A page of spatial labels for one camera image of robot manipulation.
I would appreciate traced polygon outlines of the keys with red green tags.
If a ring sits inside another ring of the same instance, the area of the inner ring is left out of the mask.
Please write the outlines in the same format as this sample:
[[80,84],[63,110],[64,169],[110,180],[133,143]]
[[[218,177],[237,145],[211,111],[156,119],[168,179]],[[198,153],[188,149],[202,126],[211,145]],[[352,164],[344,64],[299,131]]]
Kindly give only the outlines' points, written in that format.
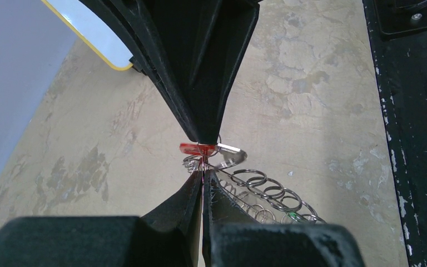
[[187,155],[183,159],[182,164],[190,172],[197,169],[200,160],[205,157],[208,159],[221,155],[223,160],[213,165],[215,169],[219,170],[229,169],[243,163],[247,159],[247,153],[244,150],[222,143],[217,143],[216,145],[181,143],[179,149],[183,154]]

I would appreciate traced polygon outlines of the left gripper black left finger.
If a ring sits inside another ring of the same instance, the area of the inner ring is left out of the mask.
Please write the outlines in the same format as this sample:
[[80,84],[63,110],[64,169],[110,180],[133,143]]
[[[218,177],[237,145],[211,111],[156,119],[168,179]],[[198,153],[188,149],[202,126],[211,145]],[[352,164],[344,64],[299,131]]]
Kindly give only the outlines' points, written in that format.
[[18,217],[0,229],[0,266],[194,266],[202,178],[144,216]]

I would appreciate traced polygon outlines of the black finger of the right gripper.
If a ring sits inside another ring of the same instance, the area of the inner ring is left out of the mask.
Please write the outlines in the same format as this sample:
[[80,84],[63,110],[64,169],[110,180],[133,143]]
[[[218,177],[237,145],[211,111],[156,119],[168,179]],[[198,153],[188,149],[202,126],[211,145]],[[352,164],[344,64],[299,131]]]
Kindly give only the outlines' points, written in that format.
[[259,18],[257,1],[143,1],[158,31],[199,143],[213,144]]
[[143,1],[82,1],[100,18],[138,59],[148,77],[158,89],[177,122],[193,142],[201,142],[196,132],[193,113],[181,96],[168,65],[168,57],[161,43],[151,14]]

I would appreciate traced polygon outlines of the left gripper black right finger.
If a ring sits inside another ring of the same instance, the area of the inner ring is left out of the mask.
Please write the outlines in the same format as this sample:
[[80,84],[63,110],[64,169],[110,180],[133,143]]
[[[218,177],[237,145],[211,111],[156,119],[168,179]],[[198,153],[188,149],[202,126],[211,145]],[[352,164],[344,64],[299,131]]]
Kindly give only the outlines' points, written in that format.
[[342,226],[261,224],[220,187],[208,170],[203,184],[202,255],[206,266],[364,266]]

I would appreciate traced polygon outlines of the silver disc with keyrings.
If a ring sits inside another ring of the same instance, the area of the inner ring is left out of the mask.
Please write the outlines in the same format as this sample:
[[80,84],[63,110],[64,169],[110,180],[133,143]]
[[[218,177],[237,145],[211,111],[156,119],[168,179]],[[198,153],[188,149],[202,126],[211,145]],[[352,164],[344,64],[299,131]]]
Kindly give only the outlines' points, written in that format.
[[[214,168],[220,190],[240,209],[263,224],[324,224],[316,210],[296,192],[255,169]],[[288,217],[297,214],[297,220]]]

